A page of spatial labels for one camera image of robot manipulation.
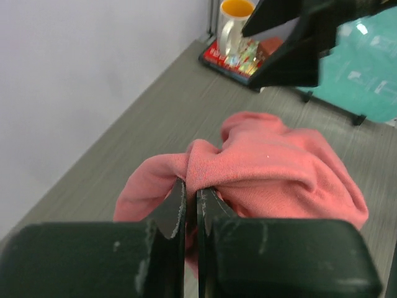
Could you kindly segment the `small brown box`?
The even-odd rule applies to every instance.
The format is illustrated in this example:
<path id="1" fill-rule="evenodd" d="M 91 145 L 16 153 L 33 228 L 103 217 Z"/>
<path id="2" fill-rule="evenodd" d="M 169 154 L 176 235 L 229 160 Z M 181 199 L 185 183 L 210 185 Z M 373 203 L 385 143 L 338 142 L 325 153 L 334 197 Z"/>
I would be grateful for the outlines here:
<path id="1" fill-rule="evenodd" d="M 280 46 L 283 41 L 278 37 L 268 38 L 258 43 L 256 58 L 259 60 L 266 60 L 270 57 Z"/>

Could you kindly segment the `red book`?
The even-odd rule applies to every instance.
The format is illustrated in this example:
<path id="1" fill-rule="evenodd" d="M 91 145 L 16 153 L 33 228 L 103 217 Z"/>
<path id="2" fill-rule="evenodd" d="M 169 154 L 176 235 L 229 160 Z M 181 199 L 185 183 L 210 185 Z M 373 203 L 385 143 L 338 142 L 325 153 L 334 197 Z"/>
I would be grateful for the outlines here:
<path id="1" fill-rule="evenodd" d="M 250 77 L 261 66 L 256 58 L 259 42 L 249 40 L 243 43 L 243 51 L 230 56 L 222 56 L 214 40 L 200 55 L 199 62 L 217 73 L 248 86 Z"/>

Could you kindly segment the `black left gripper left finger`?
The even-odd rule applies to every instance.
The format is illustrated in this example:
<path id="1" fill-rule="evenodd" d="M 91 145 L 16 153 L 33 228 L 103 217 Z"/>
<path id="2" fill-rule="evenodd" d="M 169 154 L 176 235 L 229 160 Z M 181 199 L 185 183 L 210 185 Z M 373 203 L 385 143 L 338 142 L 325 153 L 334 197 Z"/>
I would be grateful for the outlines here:
<path id="1" fill-rule="evenodd" d="M 1 254 L 2 297 L 182 297 L 183 181 L 139 222 L 24 227 Z"/>

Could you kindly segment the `white mug orange inside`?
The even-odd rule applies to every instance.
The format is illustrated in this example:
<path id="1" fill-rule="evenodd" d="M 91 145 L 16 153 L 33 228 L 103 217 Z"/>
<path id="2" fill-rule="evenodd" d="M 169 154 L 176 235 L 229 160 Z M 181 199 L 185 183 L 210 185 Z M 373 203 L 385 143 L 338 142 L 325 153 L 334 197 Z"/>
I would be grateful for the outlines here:
<path id="1" fill-rule="evenodd" d="M 243 42 L 242 29 L 254 12 L 247 0 L 225 0 L 219 8 L 217 46 L 221 56 L 237 55 Z"/>

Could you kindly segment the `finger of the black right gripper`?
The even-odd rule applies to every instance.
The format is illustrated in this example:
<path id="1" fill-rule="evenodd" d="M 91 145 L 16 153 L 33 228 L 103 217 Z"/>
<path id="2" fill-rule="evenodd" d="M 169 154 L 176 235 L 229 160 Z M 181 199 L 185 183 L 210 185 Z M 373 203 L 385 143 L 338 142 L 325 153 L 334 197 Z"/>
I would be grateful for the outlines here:
<path id="1" fill-rule="evenodd" d="M 249 78 L 248 86 L 317 86 L 320 60 L 336 46 L 337 27 L 325 18 L 299 19 L 286 41 Z"/>
<path id="2" fill-rule="evenodd" d="M 288 37 L 300 20 L 302 0 L 259 1 L 242 29 L 243 37 Z"/>

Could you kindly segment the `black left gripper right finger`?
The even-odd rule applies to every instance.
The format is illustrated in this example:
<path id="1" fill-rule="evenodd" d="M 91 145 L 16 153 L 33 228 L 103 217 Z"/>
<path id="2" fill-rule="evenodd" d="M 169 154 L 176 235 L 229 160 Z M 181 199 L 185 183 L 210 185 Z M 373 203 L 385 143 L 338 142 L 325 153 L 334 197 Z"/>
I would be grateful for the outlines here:
<path id="1" fill-rule="evenodd" d="M 378 297 L 360 232 L 329 219 L 240 217 L 213 189 L 197 193 L 200 297 Z"/>

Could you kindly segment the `pink t-shirt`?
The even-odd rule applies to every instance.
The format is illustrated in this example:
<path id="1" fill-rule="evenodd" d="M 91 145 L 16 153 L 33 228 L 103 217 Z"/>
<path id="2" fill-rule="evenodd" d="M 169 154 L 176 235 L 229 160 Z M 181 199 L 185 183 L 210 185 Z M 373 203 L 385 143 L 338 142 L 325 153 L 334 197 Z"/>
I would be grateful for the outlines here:
<path id="1" fill-rule="evenodd" d="M 221 138 L 221 148 L 197 139 L 184 153 L 142 162 L 117 199 L 114 220 L 142 220 L 182 179 L 189 206 L 197 191 L 214 187 L 242 217 L 341 219 L 356 228 L 367 221 L 359 187 L 319 132 L 239 112 L 224 121 Z"/>

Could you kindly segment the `teal folding board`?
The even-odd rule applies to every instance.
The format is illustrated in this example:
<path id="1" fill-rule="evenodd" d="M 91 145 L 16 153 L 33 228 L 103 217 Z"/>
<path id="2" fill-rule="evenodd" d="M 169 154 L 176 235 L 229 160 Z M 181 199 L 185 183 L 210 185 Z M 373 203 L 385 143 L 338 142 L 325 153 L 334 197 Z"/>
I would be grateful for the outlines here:
<path id="1" fill-rule="evenodd" d="M 337 37 L 319 86 L 301 91 L 372 122 L 396 118 L 396 8 L 345 23 Z"/>

